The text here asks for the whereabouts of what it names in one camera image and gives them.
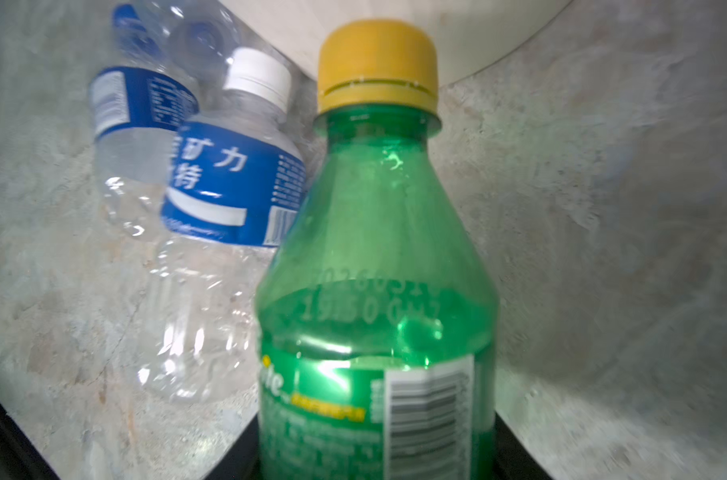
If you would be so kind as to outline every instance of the bottle neck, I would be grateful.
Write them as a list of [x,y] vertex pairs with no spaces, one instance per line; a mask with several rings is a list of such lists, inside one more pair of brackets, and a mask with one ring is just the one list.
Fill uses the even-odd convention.
[[242,90],[223,91],[221,108],[234,111],[239,117],[248,118],[254,123],[273,124],[277,127],[286,120],[286,114],[275,104]]
[[316,125],[325,127],[329,151],[349,144],[409,144],[427,150],[427,138],[439,128],[439,121],[417,108],[361,104],[331,110],[321,115]]

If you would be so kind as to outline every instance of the sprite bottle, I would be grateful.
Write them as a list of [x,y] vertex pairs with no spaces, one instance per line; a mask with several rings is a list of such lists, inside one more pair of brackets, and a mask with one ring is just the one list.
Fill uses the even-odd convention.
[[320,178],[258,288],[267,480],[491,478],[498,297],[430,165],[435,47],[392,20],[320,51]]

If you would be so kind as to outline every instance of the gray floor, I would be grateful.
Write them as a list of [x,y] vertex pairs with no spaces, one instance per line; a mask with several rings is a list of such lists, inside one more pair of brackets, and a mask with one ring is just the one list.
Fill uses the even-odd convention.
[[[255,391],[178,408],[126,377],[151,248],[96,216],[111,6],[0,2],[0,400],[65,480],[200,478]],[[288,126],[311,171],[313,89]],[[516,435],[559,479],[727,478],[727,0],[575,0],[439,112]]]

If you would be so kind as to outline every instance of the barcode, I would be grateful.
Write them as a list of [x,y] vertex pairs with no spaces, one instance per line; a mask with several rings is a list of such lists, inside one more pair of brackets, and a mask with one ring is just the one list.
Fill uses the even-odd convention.
[[385,372],[386,480],[468,480],[473,356]]
[[270,216],[268,217],[268,232],[265,234],[265,240],[262,242],[265,246],[278,246],[286,236],[289,228],[294,223],[294,217],[297,212],[273,205],[270,207]]
[[123,72],[107,72],[92,82],[90,100],[94,112],[94,135],[110,127],[128,123],[126,79]]

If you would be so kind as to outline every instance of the bottle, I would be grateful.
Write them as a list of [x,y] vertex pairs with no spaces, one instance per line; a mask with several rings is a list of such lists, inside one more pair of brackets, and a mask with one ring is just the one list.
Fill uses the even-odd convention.
[[139,18],[172,61],[216,82],[241,43],[233,14],[217,0],[134,0]]
[[252,301],[300,206],[300,153],[278,129],[292,76],[239,48],[222,108],[179,129],[161,210],[161,241],[142,305],[136,374],[170,401],[251,388],[257,369]]
[[169,68],[131,5],[116,7],[112,31],[112,66],[90,84],[95,177],[108,220],[129,236],[156,240],[172,143],[198,112],[195,81]]
[[428,159],[437,91],[408,24],[320,50],[327,162],[256,299],[266,480],[491,478],[498,297]]

